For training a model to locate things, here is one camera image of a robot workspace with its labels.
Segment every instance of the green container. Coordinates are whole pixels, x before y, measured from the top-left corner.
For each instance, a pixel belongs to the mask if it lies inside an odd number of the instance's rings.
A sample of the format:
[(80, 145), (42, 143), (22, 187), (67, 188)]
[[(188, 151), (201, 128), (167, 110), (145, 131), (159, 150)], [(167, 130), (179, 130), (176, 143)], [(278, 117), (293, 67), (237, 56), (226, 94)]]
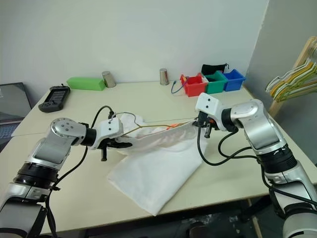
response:
[(103, 91), (106, 87), (103, 78), (72, 77), (67, 84), (73, 89)]
[(216, 71), (216, 73), (211, 75), (205, 75), (205, 77), (209, 81), (206, 87), (206, 93), (208, 94), (221, 93), (228, 82), (228, 79), (221, 71)]

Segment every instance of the black device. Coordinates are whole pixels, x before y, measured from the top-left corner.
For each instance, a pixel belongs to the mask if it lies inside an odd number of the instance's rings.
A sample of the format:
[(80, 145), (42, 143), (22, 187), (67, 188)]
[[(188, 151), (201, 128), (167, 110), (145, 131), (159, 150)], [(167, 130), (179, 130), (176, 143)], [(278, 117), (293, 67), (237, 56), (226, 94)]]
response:
[(39, 104), (39, 109), (43, 113), (57, 112), (63, 109), (64, 103), (70, 93), (70, 88), (64, 86), (54, 86), (50, 88), (50, 93), (42, 104)]

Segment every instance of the white cloth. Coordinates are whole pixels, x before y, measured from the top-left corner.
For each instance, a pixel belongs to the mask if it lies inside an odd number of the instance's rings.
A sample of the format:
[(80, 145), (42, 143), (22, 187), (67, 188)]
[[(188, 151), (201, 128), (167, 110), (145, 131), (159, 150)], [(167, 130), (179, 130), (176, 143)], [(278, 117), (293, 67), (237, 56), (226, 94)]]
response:
[[(121, 121), (125, 132), (135, 128), (132, 117), (124, 115)], [(142, 124), (142, 118), (138, 117), (137, 122)], [(162, 130), (166, 128), (142, 128), (133, 136)], [(203, 134), (202, 152), (207, 145)], [(108, 175), (110, 183), (154, 216), (202, 163), (197, 150), (197, 128), (187, 127), (181, 136), (177, 136), (176, 143), (171, 143), (173, 136), (168, 135), (160, 139), (159, 145), (147, 147), (145, 151), (133, 151)]]

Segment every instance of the blue bin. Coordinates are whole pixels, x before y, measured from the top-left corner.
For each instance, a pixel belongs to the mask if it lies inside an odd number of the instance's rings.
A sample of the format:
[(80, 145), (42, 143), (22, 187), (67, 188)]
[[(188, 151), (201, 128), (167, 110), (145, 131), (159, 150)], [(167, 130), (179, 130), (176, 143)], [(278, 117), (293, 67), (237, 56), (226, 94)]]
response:
[(230, 73), (224, 73), (224, 76), (228, 79), (228, 82), (224, 87), (226, 92), (239, 90), (243, 81), (246, 80), (246, 78), (236, 69), (233, 69)]

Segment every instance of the metal cup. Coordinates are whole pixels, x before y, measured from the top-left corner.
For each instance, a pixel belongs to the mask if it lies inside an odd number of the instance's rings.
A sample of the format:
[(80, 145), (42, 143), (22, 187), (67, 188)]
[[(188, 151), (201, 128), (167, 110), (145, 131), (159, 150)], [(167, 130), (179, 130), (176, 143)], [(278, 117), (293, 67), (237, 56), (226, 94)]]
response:
[(102, 75), (103, 75), (105, 85), (107, 88), (113, 88), (116, 85), (114, 78), (113, 78), (112, 74), (110, 73), (110, 71), (104, 71), (104, 72), (102, 72)]
[(168, 85), (169, 84), (166, 68), (161, 68), (159, 70), (159, 83), (161, 85)]

